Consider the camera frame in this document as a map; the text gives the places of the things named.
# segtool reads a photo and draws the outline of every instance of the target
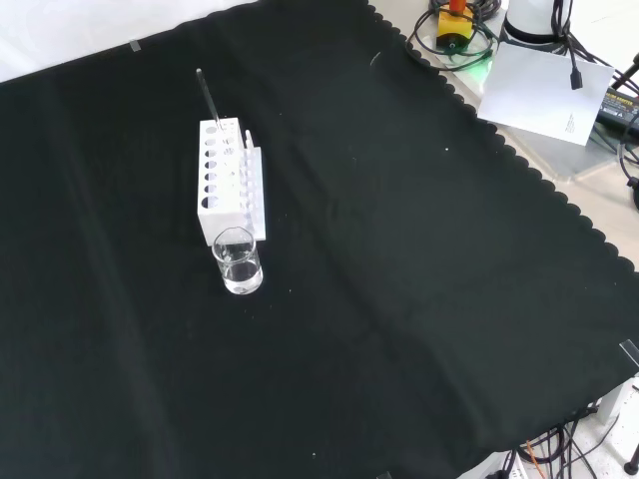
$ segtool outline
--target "black cloth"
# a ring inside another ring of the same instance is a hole
[[[0,86],[0,471],[454,478],[634,373],[632,266],[355,0]],[[264,151],[260,289],[196,216],[202,68]]]

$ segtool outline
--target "water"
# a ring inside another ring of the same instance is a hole
[[[224,265],[222,278],[227,289],[233,294],[249,294],[255,291],[262,280],[262,267],[253,261]]]

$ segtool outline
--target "white table surface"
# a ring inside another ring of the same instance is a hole
[[[369,2],[385,20],[399,28],[406,36],[412,32],[418,16],[427,8],[427,0]],[[639,49],[634,28],[638,21],[639,1],[575,0],[572,29],[592,53],[623,71],[630,66]],[[422,51],[422,55],[430,62],[437,62],[434,56],[427,52]],[[470,79],[464,74],[460,75],[461,78],[450,73],[443,75],[467,104],[477,108],[481,95],[475,80],[477,75],[472,75]],[[531,148],[531,142],[523,138],[525,134],[519,135],[519,132],[509,128],[498,128],[498,133],[506,138],[506,143],[515,148],[519,156],[526,158],[546,180],[553,182],[557,191],[566,195],[571,204],[579,207],[582,215],[592,220],[594,227],[606,235],[606,241],[614,244],[621,256],[633,261],[636,270],[636,265],[639,264],[639,212],[634,207],[631,189],[626,187],[627,179],[610,153],[602,149],[601,155],[608,157],[607,163],[566,181],[565,177],[558,178],[555,172],[548,168],[548,164],[560,162],[561,158],[557,158],[559,156],[564,158],[571,154],[582,155],[581,151],[571,149],[583,147],[560,142],[566,145],[566,150],[558,150],[552,147],[550,142],[559,141],[544,140],[534,144],[535,148]]]

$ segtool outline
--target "electronic device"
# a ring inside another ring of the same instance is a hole
[[[468,47],[472,39],[472,11],[466,0],[450,0],[447,10],[439,11],[437,21],[437,48],[459,52]]]
[[[639,100],[609,88],[599,108],[597,122],[623,132],[637,113],[639,113]],[[639,125],[636,123],[632,125],[628,135],[639,138]]]

